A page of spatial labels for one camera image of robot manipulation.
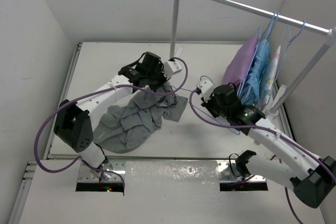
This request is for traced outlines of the grey adidas t shirt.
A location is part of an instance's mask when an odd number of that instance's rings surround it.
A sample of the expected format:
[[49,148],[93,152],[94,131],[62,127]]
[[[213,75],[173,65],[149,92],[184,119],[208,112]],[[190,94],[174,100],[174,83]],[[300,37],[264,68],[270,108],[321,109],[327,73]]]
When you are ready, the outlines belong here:
[[173,89],[167,82],[158,89],[160,95],[140,91],[126,106],[108,107],[93,132],[93,142],[118,154],[140,147],[161,129],[162,120],[180,120],[188,98],[171,91]]

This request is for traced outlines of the light blue wire hanger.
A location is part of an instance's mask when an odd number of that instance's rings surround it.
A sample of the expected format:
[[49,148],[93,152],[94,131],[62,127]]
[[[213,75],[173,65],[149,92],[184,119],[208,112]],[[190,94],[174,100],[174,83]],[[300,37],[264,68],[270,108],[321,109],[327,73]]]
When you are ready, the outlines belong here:
[[213,91],[215,89],[215,85],[212,79],[206,75],[201,75],[200,80],[196,85],[196,93],[202,96],[203,98],[203,107],[207,110],[207,112],[203,111],[199,107],[196,107],[203,114],[208,116],[211,119],[211,123],[218,124],[220,126],[229,126],[229,123],[226,119],[219,119],[219,115],[216,115],[215,112],[210,110],[210,101],[213,98]]

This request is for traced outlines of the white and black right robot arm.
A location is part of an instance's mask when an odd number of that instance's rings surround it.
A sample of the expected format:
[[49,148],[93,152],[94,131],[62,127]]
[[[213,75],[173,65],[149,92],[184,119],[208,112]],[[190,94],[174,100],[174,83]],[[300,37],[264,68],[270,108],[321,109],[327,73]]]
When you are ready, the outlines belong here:
[[243,105],[237,91],[230,85],[214,86],[203,80],[196,85],[202,106],[217,118],[266,147],[281,159],[269,161],[255,151],[246,150],[236,160],[236,169],[242,177],[260,175],[291,190],[296,197],[311,208],[318,208],[335,187],[335,159],[320,156],[296,143],[259,109]]

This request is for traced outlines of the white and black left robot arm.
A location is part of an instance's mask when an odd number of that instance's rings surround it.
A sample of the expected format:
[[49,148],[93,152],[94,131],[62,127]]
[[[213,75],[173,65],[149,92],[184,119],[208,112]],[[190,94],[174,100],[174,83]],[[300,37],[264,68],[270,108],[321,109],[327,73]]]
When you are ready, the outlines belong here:
[[99,168],[106,160],[101,148],[93,142],[93,123],[107,108],[135,92],[136,87],[149,86],[156,91],[172,75],[168,62],[151,52],[145,52],[135,63],[122,67],[92,97],[84,98],[58,112],[54,133],[70,146],[86,163]]

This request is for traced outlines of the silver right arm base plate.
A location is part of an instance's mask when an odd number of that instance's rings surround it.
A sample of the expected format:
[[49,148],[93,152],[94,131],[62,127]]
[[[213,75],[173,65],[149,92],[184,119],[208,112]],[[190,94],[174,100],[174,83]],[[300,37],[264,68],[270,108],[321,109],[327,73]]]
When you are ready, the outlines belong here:
[[236,168],[235,160],[225,159],[217,162],[219,180],[224,183],[265,183],[266,178],[259,175],[248,175],[243,178]]

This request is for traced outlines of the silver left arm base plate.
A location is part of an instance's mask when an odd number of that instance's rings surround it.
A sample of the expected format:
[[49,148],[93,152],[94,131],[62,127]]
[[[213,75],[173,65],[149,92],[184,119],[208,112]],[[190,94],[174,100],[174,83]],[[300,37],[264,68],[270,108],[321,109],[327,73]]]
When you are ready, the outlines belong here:
[[125,179],[126,162],[110,161],[100,169],[104,172],[95,171],[84,163],[81,163],[77,182],[79,183],[121,183]]

